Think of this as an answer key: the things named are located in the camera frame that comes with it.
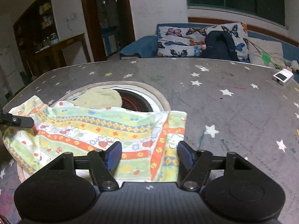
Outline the colourful patterned children's garment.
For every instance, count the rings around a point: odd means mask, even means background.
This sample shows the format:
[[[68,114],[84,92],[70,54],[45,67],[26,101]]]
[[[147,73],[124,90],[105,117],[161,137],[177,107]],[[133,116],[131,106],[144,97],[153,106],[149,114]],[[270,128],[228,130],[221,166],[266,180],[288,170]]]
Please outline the colourful patterned children's garment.
[[[32,129],[1,128],[5,147],[30,174],[64,152],[82,156],[97,149],[107,150],[120,142],[121,159],[113,173],[118,183],[177,179],[177,145],[184,139],[186,112],[91,109],[70,101],[49,106],[37,96],[10,112],[34,120]]]

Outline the pale green cloth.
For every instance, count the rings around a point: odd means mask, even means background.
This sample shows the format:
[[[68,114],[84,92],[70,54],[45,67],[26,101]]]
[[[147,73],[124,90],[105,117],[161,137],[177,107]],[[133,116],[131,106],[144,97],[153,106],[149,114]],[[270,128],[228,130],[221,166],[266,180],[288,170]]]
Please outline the pale green cloth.
[[[100,88],[91,88],[70,102],[78,107],[90,109],[122,107],[123,104],[122,97],[116,90]]]

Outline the grey star pattern table cover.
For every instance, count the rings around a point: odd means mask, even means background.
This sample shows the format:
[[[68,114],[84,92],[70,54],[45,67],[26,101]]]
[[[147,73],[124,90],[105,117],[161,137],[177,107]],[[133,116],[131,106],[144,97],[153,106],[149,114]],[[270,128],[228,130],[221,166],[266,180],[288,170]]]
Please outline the grey star pattern table cover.
[[[185,139],[215,155],[234,151],[286,193],[282,223],[298,223],[298,84],[273,81],[273,69],[247,63],[155,58],[86,63],[47,72],[4,107],[31,96],[54,103],[68,92],[106,81],[139,81],[187,113]]]

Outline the round table heater opening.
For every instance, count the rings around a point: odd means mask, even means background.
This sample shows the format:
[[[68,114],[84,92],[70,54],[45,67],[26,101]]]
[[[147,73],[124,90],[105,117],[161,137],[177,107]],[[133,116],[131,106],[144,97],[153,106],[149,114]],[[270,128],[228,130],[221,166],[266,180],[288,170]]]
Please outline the round table heater opening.
[[[116,90],[122,97],[123,104],[121,108],[136,112],[163,112],[159,107],[160,99],[158,98],[158,96],[152,95],[149,91],[145,91],[142,88],[130,88],[128,85],[109,85],[108,87],[97,85],[84,87],[75,91],[74,93],[69,93],[68,96],[62,98],[59,101],[75,100],[78,96],[82,95],[91,88]],[[56,102],[59,101],[50,101],[45,104],[53,106]],[[17,165],[18,175],[20,176],[21,180],[25,180],[32,175],[28,173],[18,162]]]

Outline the dark wooden side table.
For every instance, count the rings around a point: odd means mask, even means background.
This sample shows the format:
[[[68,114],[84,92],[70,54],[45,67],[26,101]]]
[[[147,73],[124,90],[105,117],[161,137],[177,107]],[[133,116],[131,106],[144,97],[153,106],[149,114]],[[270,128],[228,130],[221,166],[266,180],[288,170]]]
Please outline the dark wooden side table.
[[[87,62],[90,63],[90,55],[88,52],[87,44],[85,41],[85,34],[81,33],[79,35],[73,36],[71,38],[64,39],[54,45],[51,45],[43,50],[39,50],[37,52],[34,52],[28,57],[28,60],[26,60],[28,69],[26,70],[27,73],[30,73],[32,76],[40,76],[43,74],[43,70],[41,69],[41,59],[43,57],[52,57],[53,63],[51,64],[51,68],[58,69],[61,67],[66,66],[66,61],[63,55],[62,50],[68,48],[69,46],[81,42],[83,47],[83,52],[85,54],[85,57],[87,59]]]

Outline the light green jar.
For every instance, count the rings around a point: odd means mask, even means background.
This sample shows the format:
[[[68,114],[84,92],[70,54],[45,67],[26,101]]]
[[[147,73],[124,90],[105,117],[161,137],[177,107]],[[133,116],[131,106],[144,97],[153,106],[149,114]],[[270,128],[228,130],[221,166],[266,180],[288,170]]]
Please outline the light green jar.
[[[51,45],[54,45],[56,43],[59,43],[59,38],[56,33],[52,33],[50,36]]]

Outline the dark wooden shelf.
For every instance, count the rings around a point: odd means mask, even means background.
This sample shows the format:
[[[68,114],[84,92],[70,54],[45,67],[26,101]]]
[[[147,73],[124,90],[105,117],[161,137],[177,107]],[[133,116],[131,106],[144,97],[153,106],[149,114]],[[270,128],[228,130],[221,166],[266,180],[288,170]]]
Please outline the dark wooden shelf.
[[[13,25],[20,51],[39,51],[57,34],[51,0],[36,0]]]

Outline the dark blue backpack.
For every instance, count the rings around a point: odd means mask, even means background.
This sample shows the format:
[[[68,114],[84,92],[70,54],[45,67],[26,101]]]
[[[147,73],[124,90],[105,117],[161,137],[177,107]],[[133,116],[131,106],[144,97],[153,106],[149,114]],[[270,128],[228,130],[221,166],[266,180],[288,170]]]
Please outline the dark blue backpack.
[[[202,58],[239,62],[232,36],[225,31],[211,31],[205,38]]]

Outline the small white device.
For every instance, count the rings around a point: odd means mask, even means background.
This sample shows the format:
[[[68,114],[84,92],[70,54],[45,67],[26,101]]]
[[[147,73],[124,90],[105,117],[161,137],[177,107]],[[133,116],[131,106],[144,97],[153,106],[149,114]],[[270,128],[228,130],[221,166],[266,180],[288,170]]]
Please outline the small white device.
[[[272,76],[272,79],[280,85],[285,85],[293,78],[293,73],[287,69],[282,69]]]

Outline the butterfly print pillow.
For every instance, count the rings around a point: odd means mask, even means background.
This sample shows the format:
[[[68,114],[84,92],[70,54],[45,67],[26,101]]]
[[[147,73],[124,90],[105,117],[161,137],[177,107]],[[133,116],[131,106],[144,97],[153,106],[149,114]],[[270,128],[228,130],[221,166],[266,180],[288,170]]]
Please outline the butterfly print pillow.
[[[200,57],[205,50],[205,38],[211,31],[228,32],[235,43],[239,60],[248,58],[248,33],[245,23],[227,23],[208,26],[190,27],[158,26],[157,27],[157,56],[158,57]]]

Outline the blue sofa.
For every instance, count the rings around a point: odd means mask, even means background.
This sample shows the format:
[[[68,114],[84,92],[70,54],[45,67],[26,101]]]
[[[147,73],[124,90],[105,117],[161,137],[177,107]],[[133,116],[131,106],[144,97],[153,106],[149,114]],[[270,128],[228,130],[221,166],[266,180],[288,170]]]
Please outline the blue sofa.
[[[298,62],[298,46],[247,30],[242,22],[205,26],[158,24],[120,52],[120,58],[204,58],[231,60],[274,68]]]

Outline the beige cushion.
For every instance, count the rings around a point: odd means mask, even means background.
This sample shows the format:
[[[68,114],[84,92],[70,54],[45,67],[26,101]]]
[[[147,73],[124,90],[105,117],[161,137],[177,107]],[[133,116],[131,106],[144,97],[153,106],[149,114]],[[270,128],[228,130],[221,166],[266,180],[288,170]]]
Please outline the beige cushion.
[[[248,38],[249,61],[251,64],[271,68],[284,68],[282,44],[259,38]]]

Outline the dark wooden door frame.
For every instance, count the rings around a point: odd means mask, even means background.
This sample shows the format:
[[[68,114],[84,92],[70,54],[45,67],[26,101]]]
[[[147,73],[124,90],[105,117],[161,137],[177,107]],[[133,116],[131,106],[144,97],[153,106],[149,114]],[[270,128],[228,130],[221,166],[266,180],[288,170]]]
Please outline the dark wooden door frame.
[[[81,0],[93,60],[104,61],[112,43],[122,49],[135,41],[130,0]]]

